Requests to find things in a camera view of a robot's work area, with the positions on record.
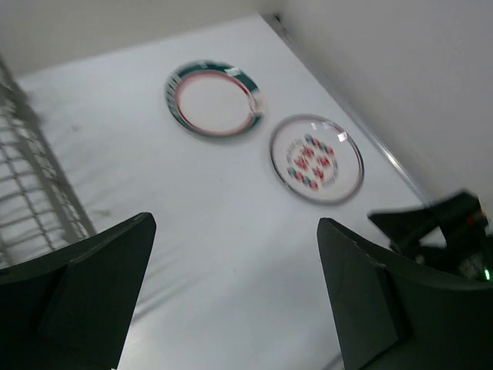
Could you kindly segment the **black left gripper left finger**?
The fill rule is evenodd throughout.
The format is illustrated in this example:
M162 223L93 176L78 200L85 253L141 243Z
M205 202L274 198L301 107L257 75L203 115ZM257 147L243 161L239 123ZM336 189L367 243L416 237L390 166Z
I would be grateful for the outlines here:
M156 235L140 213L1 270L3 369L115 369Z

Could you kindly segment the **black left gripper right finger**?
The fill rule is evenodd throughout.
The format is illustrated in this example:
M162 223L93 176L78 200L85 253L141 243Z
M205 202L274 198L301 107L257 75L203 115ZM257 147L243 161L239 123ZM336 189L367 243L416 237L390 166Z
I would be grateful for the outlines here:
M330 218L317 243L345 368L492 367L491 284L418 264Z

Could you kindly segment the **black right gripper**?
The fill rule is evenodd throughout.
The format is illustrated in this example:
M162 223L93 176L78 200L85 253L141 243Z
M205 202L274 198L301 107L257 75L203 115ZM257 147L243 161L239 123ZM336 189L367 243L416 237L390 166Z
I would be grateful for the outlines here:
M424 266L473 281L492 277L492 236L477 196L460 190L426 207L367 215L394 251Z

